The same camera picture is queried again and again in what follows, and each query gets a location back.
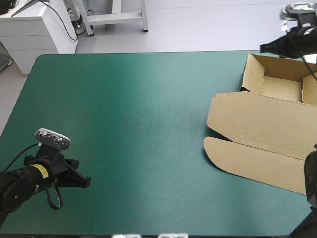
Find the cardboard box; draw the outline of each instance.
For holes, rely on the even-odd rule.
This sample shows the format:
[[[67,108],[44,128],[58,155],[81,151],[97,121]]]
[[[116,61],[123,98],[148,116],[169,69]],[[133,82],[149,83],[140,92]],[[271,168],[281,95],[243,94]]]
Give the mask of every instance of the cardboard box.
[[[207,125],[231,141],[205,138],[209,158],[228,173],[306,194],[304,161],[317,143],[317,82],[301,61],[249,54],[241,90],[212,99]]]

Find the green table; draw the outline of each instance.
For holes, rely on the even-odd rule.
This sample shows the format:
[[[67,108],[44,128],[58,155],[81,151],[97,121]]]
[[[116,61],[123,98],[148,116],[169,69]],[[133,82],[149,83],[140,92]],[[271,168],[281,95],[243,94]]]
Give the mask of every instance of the green table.
[[[59,211],[34,196],[1,232],[290,233],[310,211],[305,196],[227,174],[203,147],[220,136],[206,126],[212,96],[239,90],[247,54],[40,56],[0,138],[0,166],[45,127],[71,138],[64,154],[92,182],[62,188]]]

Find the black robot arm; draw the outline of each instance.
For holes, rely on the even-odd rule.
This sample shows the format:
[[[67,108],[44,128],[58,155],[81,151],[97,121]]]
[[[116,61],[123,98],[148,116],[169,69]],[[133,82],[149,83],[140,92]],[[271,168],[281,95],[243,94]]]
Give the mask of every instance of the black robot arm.
[[[281,20],[296,21],[297,26],[286,30],[286,35],[260,46],[261,53],[269,52],[292,59],[317,53],[317,3],[286,4],[281,9]]]
[[[290,234],[290,238],[317,237],[317,152],[311,152],[304,165],[307,201],[311,204],[311,213]]]
[[[87,188],[90,185],[91,178],[77,172],[79,161],[65,159],[61,154],[70,146],[70,139],[44,128],[39,129],[35,137],[40,142],[36,156],[25,157],[23,168],[0,172],[0,227],[9,213],[39,192],[46,191],[49,205],[58,210],[62,207],[58,187]],[[51,202],[50,187],[57,194],[57,206]]]

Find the white cabinet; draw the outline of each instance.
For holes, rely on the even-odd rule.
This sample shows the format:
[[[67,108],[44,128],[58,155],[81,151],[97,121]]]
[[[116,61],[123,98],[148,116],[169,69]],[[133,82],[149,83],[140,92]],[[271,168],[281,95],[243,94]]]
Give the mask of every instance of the white cabinet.
[[[15,9],[0,15],[0,42],[22,73],[29,74],[38,56],[72,54],[78,40],[70,39],[56,13],[41,2],[11,17],[25,3],[26,0],[20,0]],[[49,5],[59,13],[69,34],[75,39],[76,33],[63,0],[52,0]]]

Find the black cable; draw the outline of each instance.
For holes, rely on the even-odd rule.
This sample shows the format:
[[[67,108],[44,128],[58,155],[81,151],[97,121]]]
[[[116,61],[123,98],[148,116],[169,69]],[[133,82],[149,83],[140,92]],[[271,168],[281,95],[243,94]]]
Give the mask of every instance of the black cable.
[[[95,15],[95,12],[94,12],[94,11],[92,11],[92,10],[88,10],[88,11],[91,11],[91,12],[93,13],[93,15]]]
[[[84,34],[85,32],[86,32],[86,29],[82,33],[77,34],[77,36],[80,36],[80,35]]]
[[[58,206],[56,206],[56,205],[52,202],[52,200],[51,200],[51,194],[50,194],[49,189],[48,189],[47,187],[43,187],[43,189],[45,189],[46,194],[48,195],[48,204],[49,204],[49,206],[50,206],[52,209],[54,209],[54,210],[58,210],[58,209],[60,209],[60,208],[63,206],[63,200],[62,200],[62,198],[61,198],[61,194],[60,194],[60,191],[59,191],[58,187],[55,186],[55,182],[53,182],[52,185],[53,185],[53,188],[54,188],[54,190],[55,190],[55,193],[56,193],[56,196],[57,196],[57,199],[58,199]]]
[[[314,74],[314,72],[312,71],[312,69],[309,67],[307,61],[305,60],[304,55],[303,55],[303,52],[300,51],[300,50],[297,48],[297,46],[296,46],[296,44],[295,44],[293,38],[292,38],[291,35],[288,33],[288,31],[286,31],[286,34],[287,34],[288,38],[290,39],[291,43],[293,44],[294,48],[299,52],[299,54],[300,54],[300,56],[301,56],[301,58],[302,58],[304,64],[306,65],[307,69],[309,70],[309,72],[311,73],[311,75],[314,77],[314,79],[317,81],[317,77],[316,77],[316,75]]]
[[[77,40],[78,40],[78,35],[76,34],[76,39],[74,39],[74,38],[71,37],[71,35],[69,34],[69,32],[68,32],[68,30],[67,30],[67,28],[66,28],[66,26],[65,26],[65,23],[63,22],[63,20],[61,19],[60,15],[57,13],[57,11],[55,11],[54,8],[52,8],[50,5],[46,4],[45,2],[43,2],[43,1],[41,1],[41,0],[39,0],[39,1],[40,1],[41,3],[43,3],[44,5],[48,6],[50,9],[52,9],[52,10],[56,13],[56,15],[59,17],[60,21],[62,22],[62,24],[63,24],[63,26],[64,26],[64,28],[65,28],[65,31],[66,31],[66,33],[68,34],[68,36],[70,37],[70,39],[72,39],[73,41],[77,41]]]
[[[33,145],[30,145],[29,147],[27,147],[27,148],[25,148],[20,154],[18,154],[12,161],[11,161],[11,163],[4,169],[4,173],[11,167],[11,165],[13,165],[13,163],[20,157],[20,155],[22,155],[25,151],[27,151],[27,150],[29,150],[29,149],[31,149],[32,147],[34,147],[34,146],[37,146],[37,145],[39,145],[38,143],[36,143],[36,144],[33,144]]]

